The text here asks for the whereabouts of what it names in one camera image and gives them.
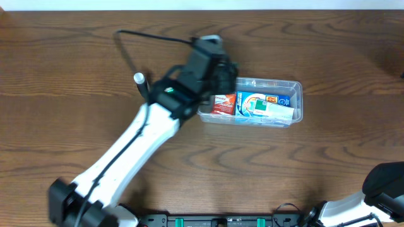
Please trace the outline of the blue KoolFever box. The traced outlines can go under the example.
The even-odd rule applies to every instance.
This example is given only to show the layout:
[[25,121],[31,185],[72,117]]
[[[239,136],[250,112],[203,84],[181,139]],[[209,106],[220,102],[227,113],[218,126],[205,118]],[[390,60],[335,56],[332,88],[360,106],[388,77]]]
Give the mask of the blue KoolFever box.
[[236,93],[236,101],[234,107],[235,116],[252,117],[253,105],[255,104],[255,101],[257,99],[287,107],[290,106],[290,97],[286,95],[238,91]]

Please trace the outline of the dark bottle white cap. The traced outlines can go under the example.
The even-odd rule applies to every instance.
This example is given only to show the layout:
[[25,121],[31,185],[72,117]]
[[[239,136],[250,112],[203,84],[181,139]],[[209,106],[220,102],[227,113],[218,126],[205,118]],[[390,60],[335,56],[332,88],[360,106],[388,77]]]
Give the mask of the dark bottle white cap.
[[141,94],[141,96],[145,99],[145,102],[149,101],[149,88],[146,77],[143,73],[135,73],[133,76],[134,82],[136,83],[136,87]]

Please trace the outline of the red Panadol ActiFast box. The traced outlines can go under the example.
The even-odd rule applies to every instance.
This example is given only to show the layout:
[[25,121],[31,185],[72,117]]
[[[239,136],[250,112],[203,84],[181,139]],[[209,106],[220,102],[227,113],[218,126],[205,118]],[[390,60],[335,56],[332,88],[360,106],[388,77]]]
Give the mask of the red Panadol ActiFast box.
[[220,115],[233,115],[236,94],[215,95],[211,113]]

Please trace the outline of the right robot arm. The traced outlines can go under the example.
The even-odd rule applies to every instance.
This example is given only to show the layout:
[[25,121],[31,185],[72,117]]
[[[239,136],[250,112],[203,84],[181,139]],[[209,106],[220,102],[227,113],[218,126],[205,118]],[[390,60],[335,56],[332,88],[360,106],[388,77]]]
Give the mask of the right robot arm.
[[304,226],[382,226],[403,222],[403,162],[381,163],[362,189],[339,201],[324,201],[305,217]]

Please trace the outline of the white green Panadol box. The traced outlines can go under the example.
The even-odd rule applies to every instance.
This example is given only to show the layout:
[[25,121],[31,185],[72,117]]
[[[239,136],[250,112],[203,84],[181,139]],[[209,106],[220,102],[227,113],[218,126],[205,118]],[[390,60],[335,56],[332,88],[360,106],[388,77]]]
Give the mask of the white green Panadol box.
[[278,120],[292,120],[294,108],[257,99],[253,105],[253,114]]

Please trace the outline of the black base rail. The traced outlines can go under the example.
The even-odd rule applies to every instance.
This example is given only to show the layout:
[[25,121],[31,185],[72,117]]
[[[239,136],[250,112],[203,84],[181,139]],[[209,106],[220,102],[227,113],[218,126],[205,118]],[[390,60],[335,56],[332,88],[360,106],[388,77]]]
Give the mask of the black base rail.
[[149,214],[139,218],[138,227],[294,227],[321,226],[304,223],[300,214],[274,214],[269,216],[173,216]]

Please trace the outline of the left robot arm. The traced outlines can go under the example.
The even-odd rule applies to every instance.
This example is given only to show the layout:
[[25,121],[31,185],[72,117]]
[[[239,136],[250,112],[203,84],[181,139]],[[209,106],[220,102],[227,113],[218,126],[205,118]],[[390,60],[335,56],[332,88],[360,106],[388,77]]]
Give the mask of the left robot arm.
[[119,199],[134,176],[199,106],[235,90],[237,64],[227,55],[190,57],[156,81],[129,127],[107,152],[71,183],[48,189],[49,220],[56,226],[137,226]]

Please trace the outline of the clear plastic container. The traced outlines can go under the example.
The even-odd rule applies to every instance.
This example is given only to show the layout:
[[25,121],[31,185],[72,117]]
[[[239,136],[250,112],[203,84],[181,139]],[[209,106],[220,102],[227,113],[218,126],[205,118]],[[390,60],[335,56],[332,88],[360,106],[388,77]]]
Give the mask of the clear plastic container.
[[235,93],[210,101],[198,109],[203,122],[289,127],[304,113],[302,85],[297,81],[237,78]]

